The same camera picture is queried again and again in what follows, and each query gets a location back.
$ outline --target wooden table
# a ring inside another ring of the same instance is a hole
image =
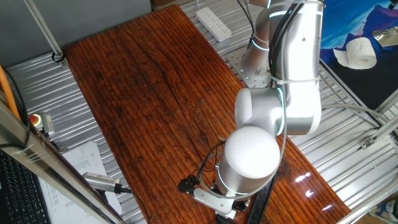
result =
[[[181,9],[150,13],[65,50],[126,180],[152,221],[213,223],[214,211],[179,193],[177,185],[210,147],[235,130],[234,102],[243,85]],[[208,183],[213,178],[204,176]],[[263,222],[336,223],[348,213],[287,141]],[[244,223],[246,214],[238,218]]]

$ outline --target keyboard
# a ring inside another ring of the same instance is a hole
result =
[[[1,149],[0,223],[50,223],[37,176]]]

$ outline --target power strip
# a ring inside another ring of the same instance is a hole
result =
[[[232,36],[231,30],[207,7],[197,11],[197,19],[219,42]]]

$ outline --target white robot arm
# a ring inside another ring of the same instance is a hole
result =
[[[269,69],[277,88],[244,88],[238,93],[237,130],[225,142],[217,167],[215,184],[221,194],[209,188],[208,192],[191,189],[195,200],[230,218],[234,201],[248,200],[275,175],[281,160],[276,136],[312,133],[321,118],[318,62],[323,1],[256,1],[267,8],[257,18],[242,68],[253,73]]]

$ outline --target metal grating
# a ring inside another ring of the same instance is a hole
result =
[[[51,114],[55,135],[52,140],[72,150],[89,141],[97,143],[106,173],[127,182],[105,141],[86,100],[68,67],[63,68],[43,55],[8,68],[26,102],[29,114]],[[122,218],[128,223],[146,223],[131,194],[118,195]]]
[[[203,0],[199,1],[199,7],[209,7],[232,31],[229,40],[219,43],[196,19],[195,12],[198,10],[196,2],[181,6],[225,62],[230,52],[247,46],[252,32],[251,26],[236,0]],[[254,21],[262,9],[249,5]],[[326,72],[321,65],[319,74],[323,105],[335,104],[336,101],[355,104],[360,102],[354,95],[348,93],[350,90],[340,79]],[[398,107],[386,112],[386,116],[390,119],[397,114]],[[352,210],[355,210],[356,206],[363,206],[361,203],[375,197],[390,180],[398,176],[397,151],[388,138],[366,150],[360,148],[359,142],[376,131],[374,129],[376,123],[367,114],[359,113],[359,115],[343,108],[324,110],[316,133],[289,136],[340,199]]]

